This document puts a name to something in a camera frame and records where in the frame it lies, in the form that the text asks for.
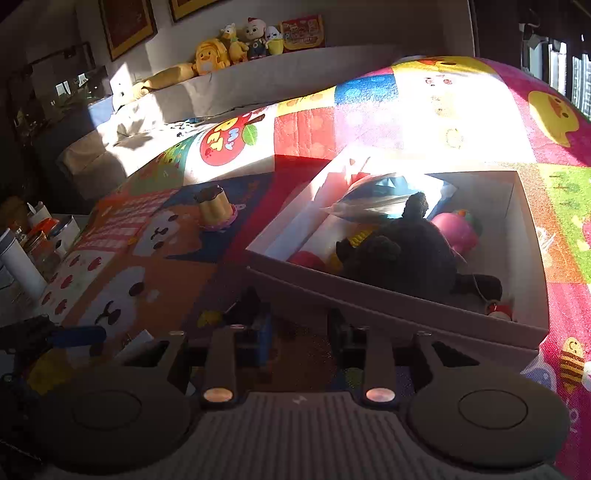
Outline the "yellow duck backpack plush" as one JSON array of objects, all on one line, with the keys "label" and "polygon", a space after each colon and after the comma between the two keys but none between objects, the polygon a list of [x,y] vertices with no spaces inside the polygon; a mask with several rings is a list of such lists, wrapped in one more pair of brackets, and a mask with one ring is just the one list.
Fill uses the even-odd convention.
[{"label": "yellow duck backpack plush", "polygon": [[228,50],[221,40],[212,38],[197,45],[193,69],[199,76],[222,70],[230,66]]}]

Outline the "white cylinder container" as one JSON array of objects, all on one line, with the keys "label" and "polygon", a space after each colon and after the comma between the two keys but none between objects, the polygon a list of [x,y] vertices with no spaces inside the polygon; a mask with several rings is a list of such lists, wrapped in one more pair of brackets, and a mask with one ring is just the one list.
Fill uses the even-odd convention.
[{"label": "white cylinder container", "polygon": [[2,264],[26,295],[33,301],[38,300],[47,283],[9,228],[1,235],[0,254]]}]

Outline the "small red white figurine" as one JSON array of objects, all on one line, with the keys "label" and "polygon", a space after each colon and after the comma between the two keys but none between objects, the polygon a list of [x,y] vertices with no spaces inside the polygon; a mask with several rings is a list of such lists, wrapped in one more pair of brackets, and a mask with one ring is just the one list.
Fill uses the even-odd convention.
[{"label": "small red white figurine", "polygon": [[509,304],[490,301],[487,303],[485,313],[487,317],[504,321],[513,321],[513,310]]}]

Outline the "banana plush toy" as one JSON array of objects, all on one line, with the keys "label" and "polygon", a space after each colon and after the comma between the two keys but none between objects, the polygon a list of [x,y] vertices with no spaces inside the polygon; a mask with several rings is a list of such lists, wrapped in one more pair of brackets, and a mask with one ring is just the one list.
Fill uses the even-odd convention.
[{"label": "banana plush toy", "polygon": [[271,56],[283,54],[283,34],[276,26],[269,25],[266,27],[264,39],[266,40],[266,50]]}]

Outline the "middle framed red picture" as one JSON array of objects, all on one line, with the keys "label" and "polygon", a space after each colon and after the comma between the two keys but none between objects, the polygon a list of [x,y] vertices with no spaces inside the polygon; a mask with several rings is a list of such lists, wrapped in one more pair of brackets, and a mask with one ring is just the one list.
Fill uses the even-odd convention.
[{"label": "middle framed red picture", "polygon": [[217,0],[169,0],[168,5],[174,23],[192,15],[197,10],[211,6]]}]

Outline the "blue white bag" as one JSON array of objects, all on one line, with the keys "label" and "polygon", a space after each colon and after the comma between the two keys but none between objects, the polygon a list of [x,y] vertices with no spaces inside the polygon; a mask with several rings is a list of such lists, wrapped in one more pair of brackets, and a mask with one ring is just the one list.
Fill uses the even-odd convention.
[{"label": "blue white bag", "polygon": [[428,174],[369,175],[322,210],[350,222],[381,224],[403,217],[410,205],[421,218],[431,220],[456,192],[452,183]]}]

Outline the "brown cushion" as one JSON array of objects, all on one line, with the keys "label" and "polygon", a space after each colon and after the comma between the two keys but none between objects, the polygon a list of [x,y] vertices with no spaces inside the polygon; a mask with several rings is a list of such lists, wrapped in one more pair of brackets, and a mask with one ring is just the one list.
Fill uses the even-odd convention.
[{"label": "brown cushion", "polygon": [[127,174],[96,130],[65,148],[58,163],[85,199],[102,198],[119,187]]}]

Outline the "yellow pudding toy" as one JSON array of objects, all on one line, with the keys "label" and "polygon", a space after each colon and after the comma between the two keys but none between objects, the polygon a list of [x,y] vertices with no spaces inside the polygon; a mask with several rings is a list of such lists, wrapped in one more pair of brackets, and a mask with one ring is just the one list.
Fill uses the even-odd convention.
[{"label": "yellow pudding toy", "polygon": [[229,202],[228,196],[219,185],[200,190],[193,199],[199,210],[199,224],[204,230],[222,230],[238,217],[238,209]]}]

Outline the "left framed red picture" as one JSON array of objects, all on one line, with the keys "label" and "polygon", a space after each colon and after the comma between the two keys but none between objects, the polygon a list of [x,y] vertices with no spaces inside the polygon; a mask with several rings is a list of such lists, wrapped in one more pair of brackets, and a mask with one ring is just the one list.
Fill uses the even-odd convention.
[{"label": "left framed red picture", "polygon": [[99,0],[98,5],[112,61],[157,33],[149,0]]}]

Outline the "yellow long pillow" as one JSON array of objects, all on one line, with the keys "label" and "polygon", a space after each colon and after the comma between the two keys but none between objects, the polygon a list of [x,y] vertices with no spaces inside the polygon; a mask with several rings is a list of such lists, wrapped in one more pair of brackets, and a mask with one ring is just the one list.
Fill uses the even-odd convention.
[{"label": "yellow long pillow", "polygon": [[134,88],[137,91],[152,91],[167,88],[169,86],[189,80],[195,76],[191,63],[181,63],[158,72],[151,77],[137,83]]}]

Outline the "dark plush toy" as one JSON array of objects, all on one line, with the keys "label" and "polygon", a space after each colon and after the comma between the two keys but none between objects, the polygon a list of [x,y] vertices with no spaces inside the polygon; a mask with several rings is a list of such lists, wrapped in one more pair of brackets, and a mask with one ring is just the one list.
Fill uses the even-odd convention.
[{"label": "dark plush toy", "polygon": [[453,295],[476,295],[486,302],[499,301],[501,281],[490,275],[458,271],[453,248],[436,225],[425,218],[427,198],[410,196],[400,218],[377,228],[353,245],[335,243],[342,275],[381,289],[442,303]]}]

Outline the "framed red picture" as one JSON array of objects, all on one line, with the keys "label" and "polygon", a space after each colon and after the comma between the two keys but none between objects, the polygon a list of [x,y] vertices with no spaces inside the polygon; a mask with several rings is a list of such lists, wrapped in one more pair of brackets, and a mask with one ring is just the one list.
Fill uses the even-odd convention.
[{"label": "framed red picture", "polygon": [[168,5],[174,23],[192,15],[197,10],[211,6],[217,0],[169,0]]},{"label": "framed red picture", "polygon": [[99,0],[98,5],[112,61],[157,33],[149,0]]}]

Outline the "colourful cartoon play mat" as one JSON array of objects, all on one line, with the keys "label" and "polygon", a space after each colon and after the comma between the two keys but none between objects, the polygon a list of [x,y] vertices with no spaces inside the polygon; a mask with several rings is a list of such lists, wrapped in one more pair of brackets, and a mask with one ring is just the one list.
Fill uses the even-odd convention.
[{"label": "colourful cartoon play mat", "polygon": [[[522,371],[440,337],[442,408],[369,408],[318,329],[273,308],[247,247],[342,152],[387,173],[515,171],[542,256],[549,333]],[[204,230],[219,185],[238,217]],[[5,479],[586,479],[590,475],[590,122],[507,65],[400,61],[197,128],[94,207],[33,311],[1,330]],[[252,287],[266,366],[200,400],[134,353],[207,337]]]}]

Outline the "white cardboard box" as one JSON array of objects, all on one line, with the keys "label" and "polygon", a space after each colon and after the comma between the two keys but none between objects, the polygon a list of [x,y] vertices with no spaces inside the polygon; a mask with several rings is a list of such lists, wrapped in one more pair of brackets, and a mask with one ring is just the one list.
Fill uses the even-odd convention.
[{"label": "white cardboard box", "polygon": [[466,208],[484,227],[460,270],[499,278],[509,319],[486,315],[473,296],[434,303],[290,263],[308,243],[318,257],[325,257],[336,241],[355,232],[355,225],[327,209],[346,193],[356,174],[373,169],[342,152],[249,244],[250,278],[259,294],[280,315],[311,328],[320,328],[321,315],[337,308],[356,326],[375,327],[399,339],[431,332],[479,357],[524,370],[549,333],[549,309],[535,225],[515,171],[439,176],[457,188],[447,209]]}]

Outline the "baby doll plush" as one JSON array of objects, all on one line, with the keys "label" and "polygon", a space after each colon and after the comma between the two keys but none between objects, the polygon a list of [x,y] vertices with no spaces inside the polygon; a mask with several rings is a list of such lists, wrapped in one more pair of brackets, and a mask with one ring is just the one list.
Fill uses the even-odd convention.
[{"label": "baby doll plush", "polygon": [[247,59],[252,61],[266,57],[266,22],[259,18],[249,17],[242,32],[249,47]]}]

